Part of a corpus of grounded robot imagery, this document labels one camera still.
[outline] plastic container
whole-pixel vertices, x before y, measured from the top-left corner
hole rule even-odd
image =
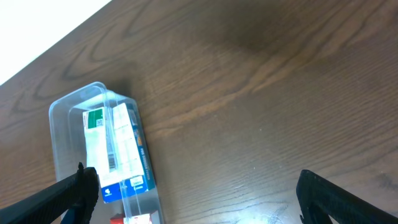
[[[106,123],[106,131],[109,131],[110,135],[110,138],[106,139],[106,144],[107,147],[111,147],[111,150],[116,155],[114,158],[115,164],[120,161],[121,158],[116,153],[118,145],[115,143],[112,108],[122,103],[133,105],[143,147],[147,149],[135,100],[107,90],[105,85],[100,82],[84,86],[51,104],[49,118],[57,181],[76,173],[79,162],[82,162],[86,167],[84,111],[104,107],[105,121],[108,121]],[[116,166],[116,170],[120,175],[125,172],[122,166]],[[98,201],[90,222],[109,223],[110,218],[116,214],[123,213],[128,223],[129,218],[133,216],[158,211],[160,223],[163,223],[156,185],[151,190],[128,197],[124,187],[126,184],[128,184],[126,180],[119,182],[120,191],[123,195],[122,200],[104,203],[102,193],[101,191],[99,192]]]

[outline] barcode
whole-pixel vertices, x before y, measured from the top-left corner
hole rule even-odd
[[[96,127],[98,126],[103,126],[104,125],[104,119],[97,119],[96,121]]]
[[[114,154],[108,154],[108,162],[109,162],[109,171],[112,172],[116,169],[116,164],[114,162]]]

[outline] transparent plastic box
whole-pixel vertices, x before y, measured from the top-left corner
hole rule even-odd
[[[137,120],[137,130],[141,135],[142,145],[147,152],[144,132],[135,100],[107,90],[102,83],[91,83],[69,93],[51,104],[49,119],[57,182],[75,174],[79,162],[82,162],[84,167],[86,167],[87,152],[83,112],[100,107],[104,107],[106,132],[109,133],[109,137],[107,136],[108,138],[106,138],[106,145],[107,148],[110,147],[114,155],[116,155],[114,163],[116,164],[117,174],[123,176],[123,174],[127,172],[124,166],[117,165],[118,161],[121,161],[122,158],[120,158],[118,153],[118,144],[116,144],[113,128],[112,108],[122,103],[133,106]],[[152,170],[149,155],[147,154],[147,156],[148,166]],[[109,223],[109,220],[117,214],[124,214],[126,217],[124,222],[129,223],[131,217],[154,213],[156,211],[158,211],[159,214],[159,223],[163,223],[156,184],[153,189],[130,197],[127,196],[126,192],[127,184],[129,184],[127,180],[121,180],[119,182],[122,199],[111,203],[104,203],[100,188],[98,201],[91,216],[90,223]]]

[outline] wooden table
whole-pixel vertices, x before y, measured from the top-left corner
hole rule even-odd
[[[299,223],[302,169],[398,215],[397,10],[115,0],[0,87],[0,207],[55,182],[49,106],[101,81],[138,102],[167,223]]]

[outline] qr code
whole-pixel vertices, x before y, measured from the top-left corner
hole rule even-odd
[[[98,119],[96,122],[96,126],[103,126],[104,125],[104,119]]]

